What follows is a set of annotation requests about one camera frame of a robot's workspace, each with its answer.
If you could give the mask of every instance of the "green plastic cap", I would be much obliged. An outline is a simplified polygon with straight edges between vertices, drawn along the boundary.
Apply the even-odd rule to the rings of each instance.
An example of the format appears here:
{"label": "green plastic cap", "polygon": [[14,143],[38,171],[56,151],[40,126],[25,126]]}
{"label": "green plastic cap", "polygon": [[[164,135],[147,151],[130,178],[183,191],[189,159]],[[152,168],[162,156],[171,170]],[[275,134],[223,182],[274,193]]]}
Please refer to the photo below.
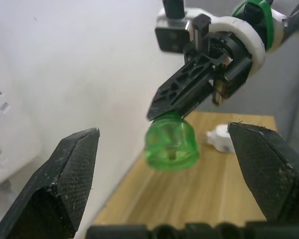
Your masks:
{"label": "green plastic cap", "polygon": [[149,166],[165,171],[189,168],[199,158],[194,129],[176,113],[167,113],[151,124],[145,151]]}

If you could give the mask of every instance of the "white ring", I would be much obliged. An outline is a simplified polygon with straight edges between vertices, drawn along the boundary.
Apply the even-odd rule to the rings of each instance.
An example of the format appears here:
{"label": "white ring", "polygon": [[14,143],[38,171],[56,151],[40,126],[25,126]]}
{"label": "white ring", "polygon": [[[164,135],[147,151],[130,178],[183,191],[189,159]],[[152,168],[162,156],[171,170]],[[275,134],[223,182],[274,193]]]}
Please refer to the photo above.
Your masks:
{"label": "white ring", "polygon": [[248,77],[254,75],[263,65],[266,50],[263,41],[254,28],[246,21],[232,16],[213,17],[209,32],[230,31],[246,46],[252,54],[253,66]]}

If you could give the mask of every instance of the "wooden surface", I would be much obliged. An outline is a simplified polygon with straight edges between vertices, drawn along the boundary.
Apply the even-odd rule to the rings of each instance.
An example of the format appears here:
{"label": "wooden surface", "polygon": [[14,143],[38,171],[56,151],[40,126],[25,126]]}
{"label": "wooden surface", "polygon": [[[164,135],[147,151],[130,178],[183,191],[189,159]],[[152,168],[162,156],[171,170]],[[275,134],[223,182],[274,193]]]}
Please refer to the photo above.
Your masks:
{"label": "wooden surface", "polygon": [[194,127],[201,157],[181,172],[159,172],[147,167],[144,157],[127,173],[94,223],[139,224],[149,228],[170,223],[264,220],[245,184],[235,154],[220,153],[204,143],[207,131],[228,121],[242,121],[276,130],[273,117],[192,112],[186,120]]}

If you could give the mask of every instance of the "white wall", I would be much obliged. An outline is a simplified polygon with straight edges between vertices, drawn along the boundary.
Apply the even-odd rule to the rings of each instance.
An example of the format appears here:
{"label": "white wall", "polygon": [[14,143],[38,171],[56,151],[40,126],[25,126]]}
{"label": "white wall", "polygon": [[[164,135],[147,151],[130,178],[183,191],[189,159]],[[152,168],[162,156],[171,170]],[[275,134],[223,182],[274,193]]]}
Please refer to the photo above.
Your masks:
{"label": "white wall", "polygon": [[[187,0],[191,7],[201,7],[216,15],[229,15],[241,0]],[[273,8],[289,15],[299,0],[275,0]],[[273,115],[279,134],[288,139],[299,104],[299,36],[288,39],[266,57],[261,70],[248,79],[235,95],[217,107],[211,99],[197,109],[213,112]]]}
{"label": "white wall", "polygon": [[60,139],[100,128],[81,231],[142,149],[151,98],[182,64],[156,44],[160,8],[160,0],[0,0],[0,46],[44,149],[13,188]]}

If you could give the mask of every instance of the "white object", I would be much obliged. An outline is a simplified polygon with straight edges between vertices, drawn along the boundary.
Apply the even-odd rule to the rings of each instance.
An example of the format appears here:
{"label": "white object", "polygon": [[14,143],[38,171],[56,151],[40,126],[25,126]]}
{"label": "white object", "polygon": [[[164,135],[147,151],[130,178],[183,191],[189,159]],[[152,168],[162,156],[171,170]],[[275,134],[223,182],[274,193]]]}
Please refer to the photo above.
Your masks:
{"label": "white object", "polygon": [[40,149],[0,50],[0,183],[33,160]]}
{"label": "white object", "polygon": [[220,152],[235,153],[233,142],[227,131],[227,126],[227,124],[220,124],[213,131],[207,132],[207,143],[212,144]]}

